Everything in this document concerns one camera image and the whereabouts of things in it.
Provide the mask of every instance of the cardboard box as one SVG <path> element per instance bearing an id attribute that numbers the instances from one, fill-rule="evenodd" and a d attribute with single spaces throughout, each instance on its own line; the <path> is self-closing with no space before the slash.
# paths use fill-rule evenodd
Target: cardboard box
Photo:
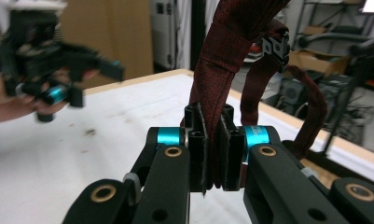
<path id="1" fill-rule="evenodd" d="M 322 26 L 306 26 L 305 30 L 303 31 L 304 35 L 320 35 L 326 33 L 326 28 Z"/>
<path id="2" fill-rule="evenodd" d="M 327 77 L 331 74 L 344 75 L 350 58 L 331 55 L 312 50 L 295 50 L 289 52 L 289 63 L 300 68 L 313 70 Z"/>
<path id="3" fill-rule="evenodd" d="M 68 0 L 61 15 L 65 42 L 99 50 L 120 61 L 124 79 L 153 74 L 151 23 L 148 0 Z M 87 87 L 114 82 L 94 77 Z"/>

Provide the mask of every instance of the finger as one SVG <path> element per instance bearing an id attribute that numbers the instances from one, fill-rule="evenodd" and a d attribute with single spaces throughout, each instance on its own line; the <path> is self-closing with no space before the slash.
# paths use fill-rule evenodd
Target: finger
<path id="1" fill-rule="evenodd" d="M 35 110 L 39 114 L 49 115 L 49 114 L 54 114 L 60 111 L 66 105 L 67 105 L 67 102 L 65 101 L 59 102 L 56 105 L 47 105 L 45 102 L 38 100 L 37 102 L 35 102 Z"/>
<path id="2" fill-rule="evenodd" d="M 83 79 L 84 79 L 84 80 L 86 80 L 86 79 L 90 79 L 90 78 L 92 78 L 92 77 L 98 75 L 99 72 L 100 72 L 100 71 L 97 70 L 97 69 L 87 70 L 87 71 L 85 71 L 84 74 L 83 74 Z"/>
<path id="3" fill-rule="evenodd" d="M 31 95 L 25 95 L 21 99 L 21 102 L 25 105 L 31 104 L 34 102 L 35 98 Z"/>

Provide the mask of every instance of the black robotic device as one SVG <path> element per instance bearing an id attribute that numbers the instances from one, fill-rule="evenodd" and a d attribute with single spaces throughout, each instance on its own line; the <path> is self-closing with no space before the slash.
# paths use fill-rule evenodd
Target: black robotic device
<path id="1" fill-rule="evenodd" d="M 58 19 L 53 11 L 12 10 L 10 25 L 0 44 L 0 73 L 7 95 L 33 95 L 49 105 L 67 101 L 83 107 L 84 71 L 98 69 L 101 74 L 122 80 L 123 68 L 118 62 L 99 57 L 98 52 L 82 46 L 54 40 Z M 53 73 L 67 69 L 69 81 L 60 82 Z M 43 90 L 44 83 L 49 88 Z M 37 114 L 40 121 L 50 122 L 53 115 Z"/>

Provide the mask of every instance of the robotic arm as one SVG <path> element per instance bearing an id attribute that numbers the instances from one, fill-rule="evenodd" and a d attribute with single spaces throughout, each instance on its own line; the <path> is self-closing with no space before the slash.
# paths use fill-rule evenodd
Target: robotic arm
<path id="1" fill-rule="evenodd" d="M 0 73 L 7 95 L 33 95 L 49 105 L 67 101 L 83 107 L 82 90 L 75 82 L 83 72 L 99 69 L 108 77 L 121 80 L 123 69 L 118 62 L 99 57 L 98 52 L 54 39 L 58 16 L 67 6 L 59 0 L 0 0 L 0 27 L 4 38 L 0 44 Z M 69 80 L 61 82 L 53 73 L 66 68 Z M 44 83 L 49 84 L 43 90 Z M 43 122 L 52 115 L 37 115 Z"/>

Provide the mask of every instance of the equipment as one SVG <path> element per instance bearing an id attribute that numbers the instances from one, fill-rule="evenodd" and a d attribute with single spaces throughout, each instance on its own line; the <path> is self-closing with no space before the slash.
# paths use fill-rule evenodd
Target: equipment
<path id="1" fill-rule="evenodd" d="M 95 50 L 54 40 L 57 14 L 65 6 L 63 1 L 0 0 L 0 27 L 7 30 L 0 44 L 0 73 L 7 95 L 29 94 L 49 105 L 67 101 L 83 107 L 83 93 L 75 82 L 82 81 L 84 71 L 99 69 L 103 75 L 122 79 L 118 62 L 100 58 Z M 68 70 L 68 80 L 53 76 L 60 69 Z M 53 115 L 37 117 L 53 120 Z"/>
<path id="2" fill-rule="evenodd" d="M 350 88 L 352 77 L 346 76 L 330 76 L 323 79 L 318 87 L 326 98 L 326 105 L 328 107 L 328 114 L 326 115 L 326 128 L 333 128 L 335 119 L 341 116 L 339 108 L 344 103 L 348 103 L 346 93 Z"/>
<path id="3" fill-rule="evenodd" d="M 86 187 L 63 223 L 188 223 L 189 193 L 205 189 L 208 136 L 199 105 L 187 106 L 185 118 L 185 128 L 151 128 L 123 181 Z M 233 107 L 226 105 L 218 129 L 221 186 L 245 186 L 253 223 L 374 223 L 374 186 L 344 178 L 327 190 L 273 127 L 236 127 L 232 120 Z"/>

